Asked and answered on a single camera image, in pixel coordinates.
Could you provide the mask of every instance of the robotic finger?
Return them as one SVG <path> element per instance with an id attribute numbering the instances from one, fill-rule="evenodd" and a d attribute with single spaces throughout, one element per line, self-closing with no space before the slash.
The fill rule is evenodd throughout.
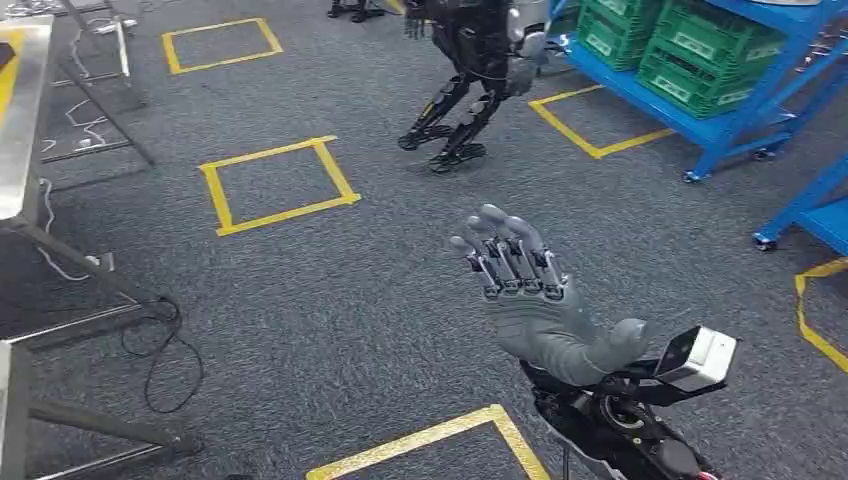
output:
<path id="1" fill-rule="evenodd" d="M 489 264 L 492 265 L 498 279 L 503 284 L 504 293 L 507 295 L 517 294 L 521 289 L 521 280 L 518 277 L 518 272 L 513 270 L 513 266 L 502 253 L 493 227 L 476 215 L 468 217 L 466 224 L 480 239 L 483 250 L 488 256 Z"/>
<path id="2" fill-rule="evenodd" d="M 474 272 L 474 276 L 477 277 L 477 281 L 483 287 L 483 296 L 490 300 L 498 298 L 501 290 L 503 290 L 503 285 L 498 280 L 495 269 L 486 255 L 462 237 L 454 235 L 449 242 L 454 250 L 468 262 L 471 271 Z"/>
<path id="3" fill-rule="evenodd" d="M 542 291 L 542 284 L 536 276 L 532 263 L 527 260 L 528 257 L 521 250 L 520 239 L 506 224 L 509 215 L 491 203 L 487 203 L 480 208 L 480 216 L 494 226 L 498 234 L 495 240 L 498 252 L 521 280 L 524 292 L 536 294 Z"/>
<path id="4" fill-rule="evenodd" d="M 507 217 L 507 228 L 519 238 L 518 248 L 536 277 L 541 282 L 545 296 L 550 300 L 561 300 L 564 294 L 565 276 L 559 267 L 556 255 L 545 246 L 542 235 L 535 227 L 519 217 Z"/>

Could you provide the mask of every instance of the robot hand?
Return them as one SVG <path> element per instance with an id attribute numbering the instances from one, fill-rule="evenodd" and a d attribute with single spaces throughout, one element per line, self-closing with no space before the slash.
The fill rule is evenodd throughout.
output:
<path id="1" fill-rule="evenodd" d="M 424 33 L 424 26 L 427 21 L 427 7 L 425 0 L 404 0 L 404 4 L 406 7 L 406 24 L 404 28 L 404 33 L 407 38 L 414 38 L 418 40 L 419 38 L 424 38 L 426 35 Z"/>
<path id="2" fill-rule="evenodd" d="M 539 232 L 494 205 L 468 217 L 479 239 L 451 237 L 483 287 L 500 346 L 574 386 L 594 385 L 641 357 L 649 325 L 637 319 L 598 331 L 573 277 L 563 275 Z"/>

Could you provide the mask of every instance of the robotic thumb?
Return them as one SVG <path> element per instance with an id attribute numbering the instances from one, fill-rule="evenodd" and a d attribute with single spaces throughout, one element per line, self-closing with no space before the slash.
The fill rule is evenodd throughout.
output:
<path id="1" fill-rule="evenodd" d="M 589 347 L 586 359 L 605 372 L 618 370 L 645 354 L 652 331 L 644 320 L 625 318 L 606 338 L 599 338 Z"/>

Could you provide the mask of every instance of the robotic arm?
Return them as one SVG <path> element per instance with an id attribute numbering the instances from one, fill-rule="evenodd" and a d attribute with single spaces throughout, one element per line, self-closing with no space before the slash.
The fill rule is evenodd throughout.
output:
<path id="1" fill-rule="evenodd" d="M 719 478 L 651 405 L 723 388 L 736 340 L 694 327 L 661 358 L 640 360 L 652 327 L 638 319 L 595 327 L 574 278 L 532 225 L 494 205 L 467 224 L 477 238 L 450 244 L 483 287 L 497 341 L 521 360 L 539 414 L 569 449 L 601 478 Z"/>
<path id="2" fill-rule="evenodd" d="M 530 91 L 545 52 L 549 26 L 548 0 L 510 1 L 507 14 L 510 42 L 507 93 L 510 96 Z"/>

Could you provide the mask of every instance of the caster wheel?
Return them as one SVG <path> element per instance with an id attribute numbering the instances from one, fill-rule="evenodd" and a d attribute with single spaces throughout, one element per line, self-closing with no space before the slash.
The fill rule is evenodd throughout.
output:
<path id="1" fill-rule="evenodd" d="M 701 177 L 698 177 L 691 170 L 683 173 L 683 183 L 698 183 L 701 181 Z"/>
<path id="2" fill-rule="evenodd" d="M 771 252 L 777 249 L 777 242 L 774 240 L 760 240 L 759 238 L 755 238 L 754 246 L 756 246 L 757 250 L 761 252 Z"/>
<path id="3" fill-rule="evenodd" d="M 770 160 L 774 160 L 775 156 L 774 152 L 769 152 L 765 148 L 751 152 L 751 159 L 757 162 L 768 162 Z"/>

